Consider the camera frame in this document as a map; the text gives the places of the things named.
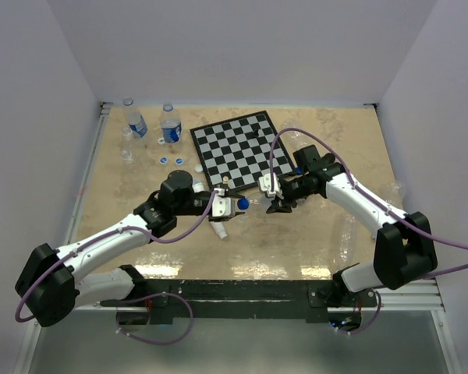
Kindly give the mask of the Pepsi labelled bottle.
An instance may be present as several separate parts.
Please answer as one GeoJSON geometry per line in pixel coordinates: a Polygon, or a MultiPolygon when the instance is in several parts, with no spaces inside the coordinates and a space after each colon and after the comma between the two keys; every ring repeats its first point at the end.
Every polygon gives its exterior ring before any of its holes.
{"type": "Polygon", "coordinates": [[[251,210],[266,210],[271,206],[271,199],[258,193],[248,196],[247,199],[249,200],[251,210]]]}

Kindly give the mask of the blue cap of Pepsi bottle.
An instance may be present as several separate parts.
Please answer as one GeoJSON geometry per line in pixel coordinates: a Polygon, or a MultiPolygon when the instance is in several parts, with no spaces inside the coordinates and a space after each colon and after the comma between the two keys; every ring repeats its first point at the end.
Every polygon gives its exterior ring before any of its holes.
{"type": "Polygon", "coordinates": [[[250,202],[248,199],[246,198],[243,198],[243,199],[239,199],[237,201],[237,206],[240,210],[247,210],[250,206],[250,202]]]}

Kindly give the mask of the clear bottle without label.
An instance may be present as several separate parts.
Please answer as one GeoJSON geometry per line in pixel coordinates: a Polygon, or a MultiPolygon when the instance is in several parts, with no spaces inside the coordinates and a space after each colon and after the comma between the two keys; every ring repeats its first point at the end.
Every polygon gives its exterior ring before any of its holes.
{"type": "MultiPolygon", "coordinates": [[[[294,118],[289,118],[282,123],[283,129],[299,129],[300,124],[294,118]]],[[[307,145],[305,135],[300,131],[288,131],[284,133],[286,139],[295,149],[304,148],[307,145]]]]}

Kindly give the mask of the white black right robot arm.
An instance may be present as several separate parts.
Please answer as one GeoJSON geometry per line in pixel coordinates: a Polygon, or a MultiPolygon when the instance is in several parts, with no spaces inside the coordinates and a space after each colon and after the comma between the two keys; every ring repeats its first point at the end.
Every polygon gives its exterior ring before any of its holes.
{"type": "Polygon", "coordinates": [[[332,153],[320,156],[315,146],[293,154],[301,174],[291,180],[270,171],[258,180],[271,199],[268,213],[290,213],[300,200],[320,195],[356,218],[375,240],[369,263],[348,266],[332,277],[331,295],[342,306],[351,305],[368,288],[396,290],[438,266],[429,220],[420,212],[408,214],[379,199],[355,178],[332,153]]]}

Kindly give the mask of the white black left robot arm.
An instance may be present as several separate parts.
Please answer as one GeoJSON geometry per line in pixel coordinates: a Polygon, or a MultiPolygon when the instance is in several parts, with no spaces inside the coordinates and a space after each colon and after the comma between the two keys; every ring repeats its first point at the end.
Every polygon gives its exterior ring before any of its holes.
{"type": "Polygon", "coordinates": [[[248,200],[226,184],[196,191],[193,177],[171,172],[159,190],[123,219],[88,238],[53,249],[44,243],[30,254],[18,281],[15,319],[52,326],[74,309],[106,300],[139,305],[146,296],[143,278],[131,266],[108,273],[97,268],[125,252],[150,243],[172,244],[204,220],[229,221],[244,213],[248,200]]]}

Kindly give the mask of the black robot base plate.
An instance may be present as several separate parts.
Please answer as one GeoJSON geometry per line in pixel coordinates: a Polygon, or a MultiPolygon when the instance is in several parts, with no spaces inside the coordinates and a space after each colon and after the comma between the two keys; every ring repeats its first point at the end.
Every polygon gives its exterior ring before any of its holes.
{"type": "Polygon", "coordinates": [[[361,304],[375,307],[371,289],[339,294],[329,280],[142,280],[126,299],[101,302],[103,307],[144,307],[152,324],[170,323],[190,316],[184,298],[197,319],[300,319],[326,323],[328,311],[361,304]]]}

